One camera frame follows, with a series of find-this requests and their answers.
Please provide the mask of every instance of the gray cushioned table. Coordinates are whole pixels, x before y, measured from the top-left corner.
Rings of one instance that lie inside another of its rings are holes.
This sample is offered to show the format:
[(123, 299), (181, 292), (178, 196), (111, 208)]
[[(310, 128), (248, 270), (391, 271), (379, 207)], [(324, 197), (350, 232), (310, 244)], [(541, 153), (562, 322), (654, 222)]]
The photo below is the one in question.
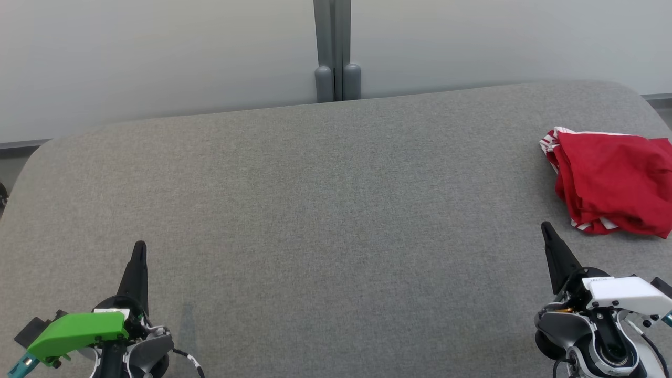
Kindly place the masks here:
[[(0, 361), (90, 311), (149, 246), (150, 315), (209, 377), (549, 377), (539, 224), (579, 261), (672, 281), (668, 241), (569, 225), (554, 126), (670, 137), (636, 93), (510, 85), (162, 118), (50, 141), (0, 219)], [(672, 330), (652, 337), (672, 356)], [(35, 377), (88, 377), (90, 361)], [(197, 377), (171, 357), (167, 377)]]

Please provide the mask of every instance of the teal connector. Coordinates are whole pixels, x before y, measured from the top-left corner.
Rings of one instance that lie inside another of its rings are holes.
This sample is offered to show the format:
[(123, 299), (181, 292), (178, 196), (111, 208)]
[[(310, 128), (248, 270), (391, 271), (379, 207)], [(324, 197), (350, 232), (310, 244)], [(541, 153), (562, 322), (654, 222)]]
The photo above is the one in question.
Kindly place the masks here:
[(668, 313), (668, 314), (663, 318), (663, 321), (665, 322), (665, 324), (667, 324), (668, 326), (672, 327), (672, 311), (670, 311), (670, 313)]
[(40, 363), (35, 356), (26, 352), (19, 362), (14, 365), (14, 368), (7, 373), (9, 378), (24, 378)]

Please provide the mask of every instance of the white label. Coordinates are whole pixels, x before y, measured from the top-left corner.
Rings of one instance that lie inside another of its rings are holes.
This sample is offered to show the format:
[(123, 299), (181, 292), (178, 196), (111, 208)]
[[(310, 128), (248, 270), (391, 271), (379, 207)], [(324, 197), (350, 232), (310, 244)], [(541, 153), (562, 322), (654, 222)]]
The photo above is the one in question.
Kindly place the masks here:
[(613, 280), (613, 279), (614, 279), (613, 277), (591, 277), (591, 278), (582, 278), (581, 280), (583, 281), (583, 286), (587, 290), (590, 290), (590, 283), (591, 282)]
[(130, 315), (129, 309), (93, 309), (93, 312), (120, 312), (124, 314), (124, 320), (128, 320)]

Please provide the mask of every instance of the red cloth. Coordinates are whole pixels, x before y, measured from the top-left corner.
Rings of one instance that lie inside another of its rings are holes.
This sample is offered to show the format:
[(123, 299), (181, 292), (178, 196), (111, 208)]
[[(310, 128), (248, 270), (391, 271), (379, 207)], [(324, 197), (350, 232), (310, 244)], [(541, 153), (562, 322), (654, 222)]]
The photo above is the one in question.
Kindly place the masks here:
[(556, 127), (540, 144), (558, 172), (555, 190), (576, 228), (600, 235), (624, 229), (667, 239), (672, 231), (667, 139)]

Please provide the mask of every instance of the white wall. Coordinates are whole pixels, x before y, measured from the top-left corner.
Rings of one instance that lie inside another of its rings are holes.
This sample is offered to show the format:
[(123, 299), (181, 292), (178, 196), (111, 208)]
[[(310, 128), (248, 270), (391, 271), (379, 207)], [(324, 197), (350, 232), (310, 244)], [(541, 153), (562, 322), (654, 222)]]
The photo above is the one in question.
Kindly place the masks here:
[(316, 102), (312, 1), (2, 0), (0, 143)]
[(605, 79), (672, 93), (670, 0), (352, 0), (362, 97)]

